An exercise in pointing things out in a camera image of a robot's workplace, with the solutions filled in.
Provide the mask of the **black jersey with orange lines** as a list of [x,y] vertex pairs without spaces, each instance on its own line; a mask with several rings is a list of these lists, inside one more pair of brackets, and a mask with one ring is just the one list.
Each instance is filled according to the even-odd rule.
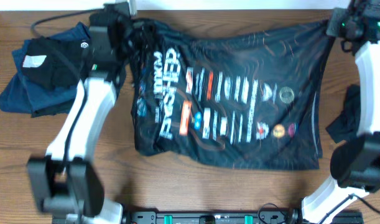
[[138,19],[136,151],[230,169],[318,169],[320,88],[334,43],[327,25],[199,39]]

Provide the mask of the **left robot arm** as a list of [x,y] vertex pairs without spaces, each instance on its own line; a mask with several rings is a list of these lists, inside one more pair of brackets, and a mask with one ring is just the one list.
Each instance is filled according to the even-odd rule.
[[38,211],[60,223],[129,223],[121,203],[109,200],[93,158],[106,117],[126,77],[125,66],[152,40],[154,26],[118,12],[90,16],[91,42],[79,67],[46,38],[49,49],[76,79],[76,97],[44,156],[32,156],[27,172]]

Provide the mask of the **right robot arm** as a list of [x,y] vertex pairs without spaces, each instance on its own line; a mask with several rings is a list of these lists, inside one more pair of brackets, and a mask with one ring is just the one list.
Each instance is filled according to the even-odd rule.
[[361,92],[357,137],[335,149],[330,176],[292,210],[287,223],[357,223],[344,209],[380,190],[380,0],[334,8],[327,35],[341,38],[342,50],[355,56]]

